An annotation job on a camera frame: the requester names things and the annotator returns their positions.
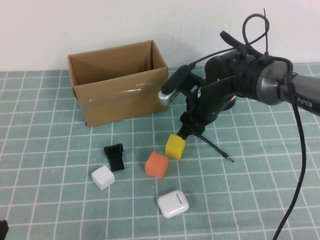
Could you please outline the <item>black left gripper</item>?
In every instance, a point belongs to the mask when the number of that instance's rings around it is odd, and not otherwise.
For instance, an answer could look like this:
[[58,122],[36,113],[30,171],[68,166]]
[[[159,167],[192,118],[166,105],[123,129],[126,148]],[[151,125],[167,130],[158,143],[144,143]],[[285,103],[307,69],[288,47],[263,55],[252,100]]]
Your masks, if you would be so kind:
[[6,220],[0,221],[0,240],[5,240],[9,231],[8,222]]

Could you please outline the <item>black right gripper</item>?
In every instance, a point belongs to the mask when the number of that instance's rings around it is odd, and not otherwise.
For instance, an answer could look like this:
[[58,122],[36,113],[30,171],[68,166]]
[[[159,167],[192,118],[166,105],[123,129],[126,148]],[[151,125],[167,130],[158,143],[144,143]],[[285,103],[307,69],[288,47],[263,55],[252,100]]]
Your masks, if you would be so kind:
[[225,108],[225,101],[208,101],[192,105],[195,101],[187,98],[185,102],[186,111],[180,116],[182,126],[177,133],[183,140],[186,140],[189,135],[202,135],[206,126],[215,121]]

